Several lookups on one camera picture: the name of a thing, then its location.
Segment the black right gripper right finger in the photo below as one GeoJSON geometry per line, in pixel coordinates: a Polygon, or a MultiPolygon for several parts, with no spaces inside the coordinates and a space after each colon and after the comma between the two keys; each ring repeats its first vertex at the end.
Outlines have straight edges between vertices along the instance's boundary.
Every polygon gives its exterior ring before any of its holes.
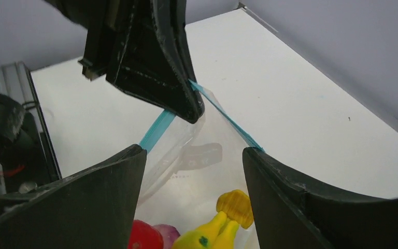
{"type": "Polygon", "coordinates": [[[243,167],[260,248],[398,248],[398,198],[329,185],[254,147],[243,167]]]}

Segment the clear zip top bag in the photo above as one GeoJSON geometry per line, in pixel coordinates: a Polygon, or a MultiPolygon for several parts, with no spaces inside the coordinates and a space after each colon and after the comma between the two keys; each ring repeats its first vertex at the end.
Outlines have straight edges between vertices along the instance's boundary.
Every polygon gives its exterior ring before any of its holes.
{"type": "Polygon", "coordinates": [[[135,218],[180,232],[210,221],[220,195],[247,191],[242,152],[258,147],[212,92],[191,85],[205,109],[199,120],[188,123],[165,110],[139,143],[148,154],[135,218]]]}

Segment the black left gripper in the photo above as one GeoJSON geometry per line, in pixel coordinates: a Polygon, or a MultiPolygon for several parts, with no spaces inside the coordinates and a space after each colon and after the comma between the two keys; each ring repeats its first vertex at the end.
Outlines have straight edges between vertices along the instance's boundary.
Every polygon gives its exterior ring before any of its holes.
{"type": "Polygon", "coordinates": [[[185,31],[186,1],[45,2],[87,30],[79,60],[84,77],[95,80],[107,73],[106,80],[122,92],[189,123],[204,113],[190,83],[195,74],[185,31]]]}

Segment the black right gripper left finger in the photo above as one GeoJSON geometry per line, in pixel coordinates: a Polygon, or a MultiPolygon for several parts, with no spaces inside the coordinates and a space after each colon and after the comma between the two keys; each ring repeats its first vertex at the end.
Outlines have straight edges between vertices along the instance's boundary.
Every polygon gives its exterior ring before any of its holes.
{"type": "Polygon", "coordinates": [[[30,192],[0,195],[0,248],[127,248],[146,160],[133,144],[30,192]]]}

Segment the red toy apple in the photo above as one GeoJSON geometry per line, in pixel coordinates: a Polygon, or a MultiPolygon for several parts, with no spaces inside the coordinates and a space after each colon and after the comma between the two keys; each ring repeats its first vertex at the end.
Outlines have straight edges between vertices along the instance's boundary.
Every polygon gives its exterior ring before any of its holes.
{"type": "Polygon", "coordinates": [[[163,249],[163,237],[152,225],[133,220],[128,249],[163,249]]]}

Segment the yellow toy banana bunch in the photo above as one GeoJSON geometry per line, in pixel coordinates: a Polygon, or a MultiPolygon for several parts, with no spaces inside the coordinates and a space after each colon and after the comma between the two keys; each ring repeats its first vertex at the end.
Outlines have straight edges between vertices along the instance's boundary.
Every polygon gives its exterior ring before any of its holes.
{"type": "Polygon", "coordinates": [[[239,189],[222,194],[216,212],[209,222],[177,238],[172,248],[234,248],[239,228],[247,230],[254,222],[249,196],[239,189]]]}

